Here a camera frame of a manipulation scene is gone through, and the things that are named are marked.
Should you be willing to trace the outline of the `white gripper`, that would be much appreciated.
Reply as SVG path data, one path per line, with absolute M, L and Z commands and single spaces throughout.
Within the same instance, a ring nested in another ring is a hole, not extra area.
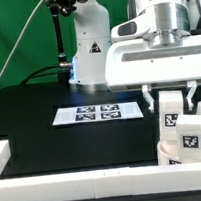
M 155 111 L 155 100 L 150 86 L 172 86 L 188 81 L 187 104 L 192 110 L 197 83 L 201 84 L 201 35 L 186 36 L 178 46 L 153 49 L 141 39 L 116 42 L 108 50 L 105 72 L 111 91 L 141 88 L 151 112 Z

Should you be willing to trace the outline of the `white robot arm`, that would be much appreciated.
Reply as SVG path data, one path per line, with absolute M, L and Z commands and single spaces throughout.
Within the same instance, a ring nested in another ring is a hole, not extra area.
M 152 87 L 185 84 L 193 94 L 201 85 L 201 34 L 191 34 L 198 11 L 187 0 L 135 0 L 137 15 L 110 28 L 96 1 L 75 14 L 73 59 L 79 85 L 104 83 L 112 91 L 142 90 L 150 103 Z

